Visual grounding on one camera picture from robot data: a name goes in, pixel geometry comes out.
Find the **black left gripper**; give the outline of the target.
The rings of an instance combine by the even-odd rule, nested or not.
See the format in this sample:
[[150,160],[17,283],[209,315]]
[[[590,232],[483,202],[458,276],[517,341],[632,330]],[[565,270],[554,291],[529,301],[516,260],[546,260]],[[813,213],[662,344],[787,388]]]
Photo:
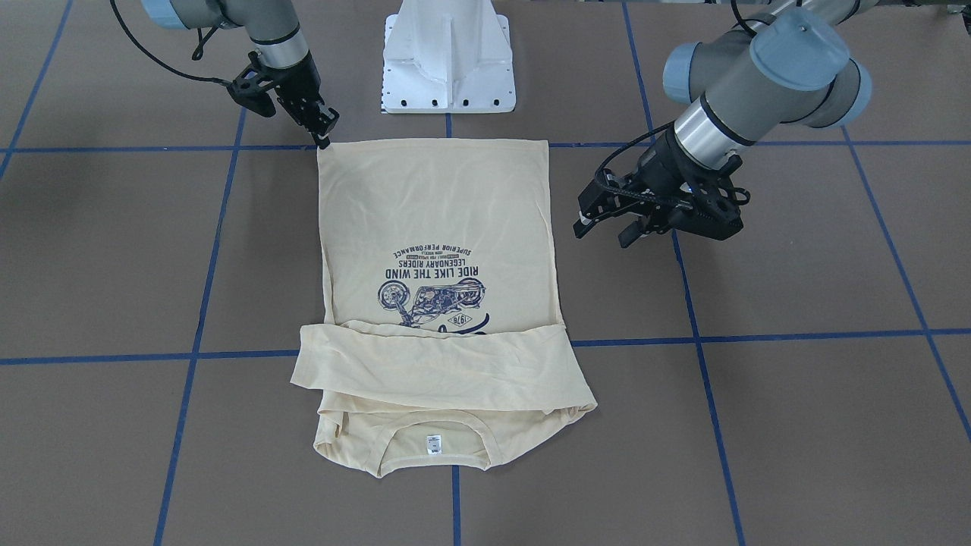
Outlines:
[[[609,169],[611,160],[653,135],[659,135],[658,141],[640,156],[632,172],[616,175]],[[741,207],[750,201],[749,191],[731,182],[741,165],[737,155],[715,170],[698,165],[677,144],[673,129],[653,129],[603,160],[580,194],[573,235],[580,239],[607,218],[634,215],[617,236],[622,249],[652,233],[669,231],[731,238],[742,231]]]

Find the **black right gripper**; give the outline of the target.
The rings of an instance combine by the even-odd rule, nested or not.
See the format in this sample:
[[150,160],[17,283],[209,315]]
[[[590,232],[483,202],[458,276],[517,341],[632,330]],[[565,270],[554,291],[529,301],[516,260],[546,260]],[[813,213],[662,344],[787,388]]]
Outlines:
[[320,95],[320,76],[313,54],[307,52],[301,62],[278,69],[275,73],[278,102],[290,115],[301,115],[303,127],[318,149],[330,145],[330,132],[336,127],[339,113],[325,106]]

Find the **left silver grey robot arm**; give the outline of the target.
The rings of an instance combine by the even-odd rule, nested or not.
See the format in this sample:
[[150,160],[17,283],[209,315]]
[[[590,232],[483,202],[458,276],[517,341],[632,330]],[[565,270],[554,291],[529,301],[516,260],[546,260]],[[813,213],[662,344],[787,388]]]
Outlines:
[[676,120],[640,136],[649,141],[634,169],[607,163],[578,197],[573,234],[621,215],[629,246],[652,233],[682,231],[725,240],[743,228],[749,191],[731,175],[742,152],[780,124],[843,127],[863,113],[872,79],[836,28],[874,1],[768,1],[713,42],[685,42],[668,56],[665,94],[686,105]]

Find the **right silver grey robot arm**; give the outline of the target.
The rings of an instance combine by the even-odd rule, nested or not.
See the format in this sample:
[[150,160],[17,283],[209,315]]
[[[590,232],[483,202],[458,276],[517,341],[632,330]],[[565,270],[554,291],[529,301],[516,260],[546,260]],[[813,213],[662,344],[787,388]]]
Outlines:
[[225,87],[247,111],[271,118],[281,105],[319,149],[330,144],[339,114],[320,95],[320,77],[291,1],[143,1],[143,10],[169,29],[243,28],[253,44],[249,65],[231,82],[194,80]]

